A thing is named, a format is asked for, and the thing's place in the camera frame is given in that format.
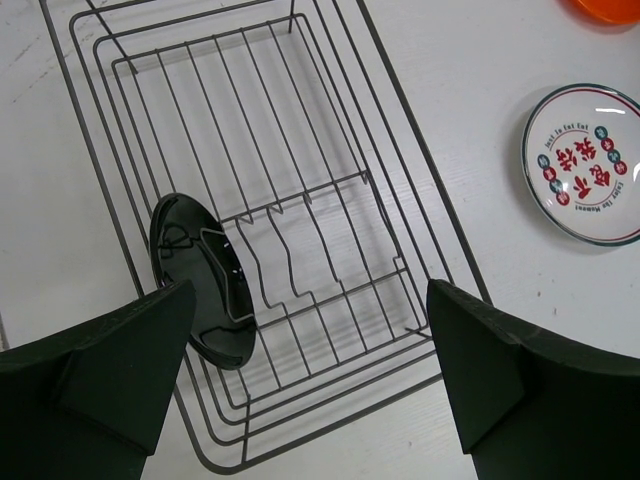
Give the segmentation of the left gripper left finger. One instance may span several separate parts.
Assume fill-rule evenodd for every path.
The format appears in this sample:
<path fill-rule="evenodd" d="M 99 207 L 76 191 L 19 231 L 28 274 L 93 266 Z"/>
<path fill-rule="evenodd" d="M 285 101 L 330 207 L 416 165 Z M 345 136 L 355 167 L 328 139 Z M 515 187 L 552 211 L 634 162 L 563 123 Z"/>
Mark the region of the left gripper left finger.
<path fill-rule="evenodd" d="M 4 479 L 138 479 L 195 317 L 182 281 L 1 355 Z"/>

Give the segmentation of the orange plate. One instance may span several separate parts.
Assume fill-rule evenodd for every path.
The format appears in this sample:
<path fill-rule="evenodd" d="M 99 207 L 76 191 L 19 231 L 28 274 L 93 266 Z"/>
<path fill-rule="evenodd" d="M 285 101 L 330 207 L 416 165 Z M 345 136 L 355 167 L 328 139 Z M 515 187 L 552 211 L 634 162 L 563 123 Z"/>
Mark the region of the orange plate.
<path fill-rule="evenodd" d="M 565 4 L 604 24 L 631 25 L 639 22 L 639 0 L 567 0 Z"/>

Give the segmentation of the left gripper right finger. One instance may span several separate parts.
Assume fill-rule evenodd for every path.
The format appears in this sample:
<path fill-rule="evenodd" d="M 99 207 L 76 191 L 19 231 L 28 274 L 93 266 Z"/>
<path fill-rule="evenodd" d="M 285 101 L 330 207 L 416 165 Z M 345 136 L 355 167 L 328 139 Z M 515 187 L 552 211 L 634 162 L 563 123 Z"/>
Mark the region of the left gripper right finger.
<path fill-rule="evenodd" d="M 639 361 L 507 314 L 445 280 L 426 306 L 480 479 L 636 479 Z"/>

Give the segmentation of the black plate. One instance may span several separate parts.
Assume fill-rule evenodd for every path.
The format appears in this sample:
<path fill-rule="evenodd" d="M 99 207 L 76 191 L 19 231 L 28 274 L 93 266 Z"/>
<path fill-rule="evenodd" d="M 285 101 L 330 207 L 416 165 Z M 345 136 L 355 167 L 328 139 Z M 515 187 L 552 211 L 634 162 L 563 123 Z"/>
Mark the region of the black plate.
<path fill-rule="evenodd" d="M 157 285 L 194 286 L 191 347 L 223 370 L 245 366 L 255 349 L 256 315 L 244 269 L 220 222 L 196 199 L 167 194 L 152 213 L 149 255 Z"/>

